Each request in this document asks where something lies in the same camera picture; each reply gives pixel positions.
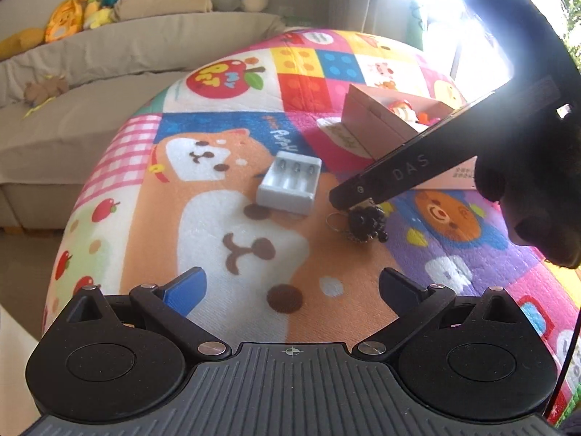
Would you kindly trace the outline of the right gloved hand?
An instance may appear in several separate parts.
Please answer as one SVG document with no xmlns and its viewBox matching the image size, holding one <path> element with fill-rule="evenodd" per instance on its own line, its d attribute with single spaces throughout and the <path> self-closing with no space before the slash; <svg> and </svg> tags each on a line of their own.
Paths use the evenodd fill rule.
<svg viewBox="0 0 581 436">
<path fill-rule="evenodd" d="M 552 121 L 536 140 L 515 140 L 476 161 L 477 191 L 500 205 L 511 242 L 552 264 L 580 266 L 580 113 Z"/>
</svg>

